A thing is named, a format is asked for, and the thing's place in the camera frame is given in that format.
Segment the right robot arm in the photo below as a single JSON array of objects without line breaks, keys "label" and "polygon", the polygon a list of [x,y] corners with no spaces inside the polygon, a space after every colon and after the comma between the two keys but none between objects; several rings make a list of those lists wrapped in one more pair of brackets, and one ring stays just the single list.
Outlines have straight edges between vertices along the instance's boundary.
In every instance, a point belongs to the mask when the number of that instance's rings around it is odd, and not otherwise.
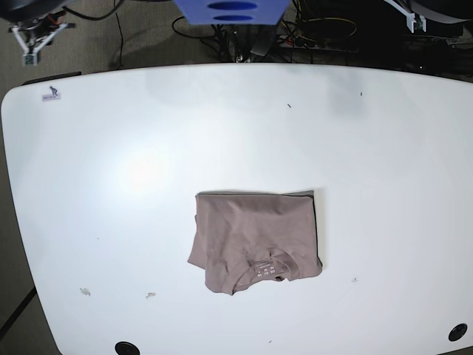
[{"label": "right robot arm", "polygon": [[12,33],[23,50],[24,65],[36,65],[40,51],[68,24],[61,18],[64,6],[71,1],[59,0],[1,0],[1,19],[10,24]]}]

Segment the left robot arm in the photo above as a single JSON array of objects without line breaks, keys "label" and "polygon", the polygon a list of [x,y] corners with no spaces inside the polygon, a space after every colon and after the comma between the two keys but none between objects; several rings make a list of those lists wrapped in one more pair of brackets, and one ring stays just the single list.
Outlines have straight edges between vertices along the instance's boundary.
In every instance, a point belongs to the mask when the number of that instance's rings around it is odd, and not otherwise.
[{"label": "left robot arm", "polygon": [[472,20],[472,0],[414,0],[387,1],[393,7],[415,13],[443,24],[456,24]]}]

